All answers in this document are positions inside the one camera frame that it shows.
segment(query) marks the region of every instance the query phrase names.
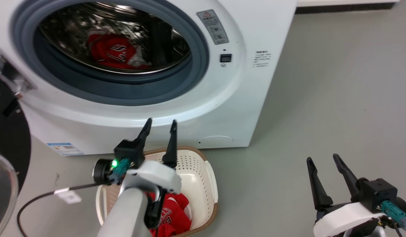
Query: red clothing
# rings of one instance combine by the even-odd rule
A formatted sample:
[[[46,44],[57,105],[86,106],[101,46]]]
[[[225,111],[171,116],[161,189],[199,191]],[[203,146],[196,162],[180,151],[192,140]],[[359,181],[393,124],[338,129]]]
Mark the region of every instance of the red clothing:
[[[176,234],[182,234],[190,230],[191,211],[188,199],[183,195],[165,195],[162,213],[160,216],[158,237],[170,237]],[[153,237],[156,235],[156,229],[151,229]]]
[[[90,30],[87,44],[93,60],[104,66],[121,69],[149,67],[141,58],[141,48],[134,47],[128,38],[104,29]]]

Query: stainless steel drum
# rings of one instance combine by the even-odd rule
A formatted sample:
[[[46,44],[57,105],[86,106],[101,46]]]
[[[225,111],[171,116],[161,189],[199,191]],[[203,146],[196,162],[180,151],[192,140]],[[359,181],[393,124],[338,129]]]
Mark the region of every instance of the stainless steel drum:
[[[127,37],[142,48],[143,59],[152,63],[146,69],[119,69],[93,61],[87,48],[91,29],[107,29]],[[71,59],[106,72],[147,74],[176,66],[190,56],[183,37],[168,23],[146,12],[128,6],[108,3],[81,3],[49,15],[40,25],[48,43]]]

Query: sticker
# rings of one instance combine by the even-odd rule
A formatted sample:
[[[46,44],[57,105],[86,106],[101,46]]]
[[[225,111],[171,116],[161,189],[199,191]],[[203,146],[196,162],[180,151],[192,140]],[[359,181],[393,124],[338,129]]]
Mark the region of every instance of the sticker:
[[[253,67],[269,66],[269,62],[272,59],[272,54],[269,51],[256,51],[254,56]]]
[[[55,150],[61,156],[74,156],[74,155],[83,155],[83,152],[75,148],[70,143],[61,143],[61,144],[47,144],[53,150]]]
[[[222,44],[229,42],[227,33],[222,26],[221,21],[213,10],[207,10],[204,12],[197,12],[197,16],[206,26],[209,34],[212,36],[215,44]]]
[[[72,190],[67,191],[67,192],[57,193],[57,196],[68,204],[74,204],[74,203],[81,202],[81,197]]]

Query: green led light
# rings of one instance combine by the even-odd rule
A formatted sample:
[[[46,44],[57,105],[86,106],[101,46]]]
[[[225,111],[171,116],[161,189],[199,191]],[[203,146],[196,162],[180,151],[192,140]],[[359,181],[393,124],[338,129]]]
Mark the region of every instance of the green led light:
[[[115,168],[118,165],[118,161],[117,160],[113,160],[111,163],[112,167]]]

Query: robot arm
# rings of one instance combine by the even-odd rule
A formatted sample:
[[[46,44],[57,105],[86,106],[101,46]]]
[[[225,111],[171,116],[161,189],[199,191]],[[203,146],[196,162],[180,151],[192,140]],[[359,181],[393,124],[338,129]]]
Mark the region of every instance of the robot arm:
[[[333,155],[338,171],[344,176],[351,193],[351,202],[333,205],[319,178],[313,160],[307,158],[307,168],[317,219],[315,237],[385,237],[383,228],[389,226],[406,230],[406,202],[397,197],[397,189],[379,178],[357,179],[339,155]]]
[[[181,179],[175,171],[176,121],[171,127],[171,138],[162,164],[145,160],[143,156],[151,123],[149,119],[137,139],[132,142],[124,140],[115,148],[115,160],[99,160],[93,169],[96,182],[114,180],[114,183],[121,183],[118,199],[98,237],[151,237],[149,229],[159,225],[165,195],[181,192]],[[146,193],[155,193],[155,199],[151,200]]]

